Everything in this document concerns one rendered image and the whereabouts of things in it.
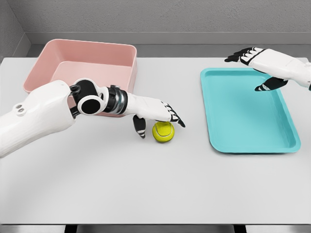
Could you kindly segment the yellow tennis ball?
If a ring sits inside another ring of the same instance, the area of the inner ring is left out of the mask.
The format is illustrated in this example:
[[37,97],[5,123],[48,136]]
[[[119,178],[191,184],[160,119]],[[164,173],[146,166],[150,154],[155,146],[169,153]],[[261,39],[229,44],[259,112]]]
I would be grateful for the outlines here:
[[174,126],[170,122],[157,122],[152,128],[152,134],[157,142],[169,142],[175,134]]

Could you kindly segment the pink rectangular basket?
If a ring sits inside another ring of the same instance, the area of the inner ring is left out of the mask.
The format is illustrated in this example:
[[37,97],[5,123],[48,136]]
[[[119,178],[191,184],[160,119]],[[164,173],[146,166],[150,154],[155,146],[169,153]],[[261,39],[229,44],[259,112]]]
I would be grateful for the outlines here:
[[23,88],[36,88],[62,80],[68,86],[90,79],[107,87],[108,104],[101,116],[120,117],[127,106],[127,94],[137,76],[137,50],[132,45],[54,39],[48,42],[26,78]]

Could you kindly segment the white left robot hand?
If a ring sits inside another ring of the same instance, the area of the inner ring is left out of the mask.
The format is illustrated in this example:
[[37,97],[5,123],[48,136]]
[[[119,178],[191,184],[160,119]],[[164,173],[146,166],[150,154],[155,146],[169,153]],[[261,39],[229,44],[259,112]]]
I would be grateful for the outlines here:
[[177,115],[176,111],[169,104],[159,99],[130,94],[124,113],[126,115],[134,114],[134,127],[141,138],[145,138],[147,119],[162,122],[177,122],[182,127],[185,127],[184,122]]

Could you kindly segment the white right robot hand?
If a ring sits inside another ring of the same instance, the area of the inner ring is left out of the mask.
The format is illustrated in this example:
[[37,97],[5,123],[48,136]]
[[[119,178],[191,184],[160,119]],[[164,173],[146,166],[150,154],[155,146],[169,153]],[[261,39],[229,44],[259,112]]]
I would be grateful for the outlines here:
[[270,75],[255,91],[271,91],[279,89],[288,83],[289,66],[294,58],[284,53],[272,50],[249,47],[235,52],[225,58],[225,62],[240,62],[256,71]]

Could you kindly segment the blue rectangular tray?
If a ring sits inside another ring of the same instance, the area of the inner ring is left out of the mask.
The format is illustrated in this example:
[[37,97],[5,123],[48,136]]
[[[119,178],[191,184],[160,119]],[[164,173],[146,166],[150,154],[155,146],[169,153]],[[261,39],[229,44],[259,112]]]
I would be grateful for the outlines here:
[[206,68],[201,87],[211,145],[223,153],[292,153],[301,142],[281,91],[255,91],[270,76]]

